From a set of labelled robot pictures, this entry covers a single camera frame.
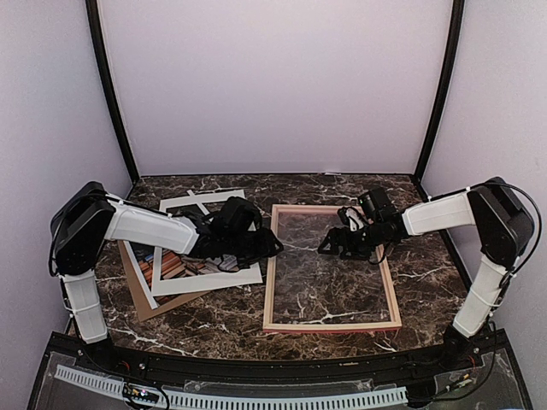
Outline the white photo mat board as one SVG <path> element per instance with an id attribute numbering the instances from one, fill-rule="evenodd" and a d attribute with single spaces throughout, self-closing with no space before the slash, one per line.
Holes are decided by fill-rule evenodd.
<path id="1" fill-rule="evenodd" d="M 167 211 L 170 208 L 198 205 L 203 211 L 206 204 L 225 202 L 231 196 L 245 198 L 243 190 L 181 196 L 161 200 L 159 210 Z M 170 296 L 262 283 L 262 273 L 258 263 L 252 264 L 250 268 L 240 269 L 237 272 L 211 272 L 198 274 L 193 277 L 162 278 L 162 260 L 162 250 L 156 247 L 151 277 L 151 293 L 153 296 Z"/>

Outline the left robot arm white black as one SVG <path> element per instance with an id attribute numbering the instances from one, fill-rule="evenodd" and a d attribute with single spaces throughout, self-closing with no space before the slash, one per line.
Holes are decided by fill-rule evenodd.
<path id="1" fill-rule="evenodd" d="M 204 216 L 160 210 L 110 195 L 103 185 L 85 184 L 52 218 L 48 270 L 62 283 L 68 311 L 86 356 L 102 372 L 121 364 L 103 317 L 95 266 L 106 242 L 128 241 L 168 249 L 199 259 L 234 258 L 237 267 L 275 257 L 283 244 L 262 224 L 258 208 L 237 196 Z"/>

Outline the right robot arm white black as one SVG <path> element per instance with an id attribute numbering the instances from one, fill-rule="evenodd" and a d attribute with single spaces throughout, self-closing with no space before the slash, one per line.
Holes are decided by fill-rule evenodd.
<path id="1" fill-rule="evenodd" d="M 374 188 L 359 196 L 358 208 L 337 211 L 342 223 L 329 230 L 318 251 L 342 260 L 369 261 L 379 246 L 459 226 L 474 226 L 482 254 L 468 295 L 444 333 L 437 364 L 455 370 L 469 356 L 473 337 L 501 305 L 512 277 L 538 247 L 541 214 L 529 213 L 524 191 L 495 177 L 483 183 L 399 210 L 386 191 Z"/>

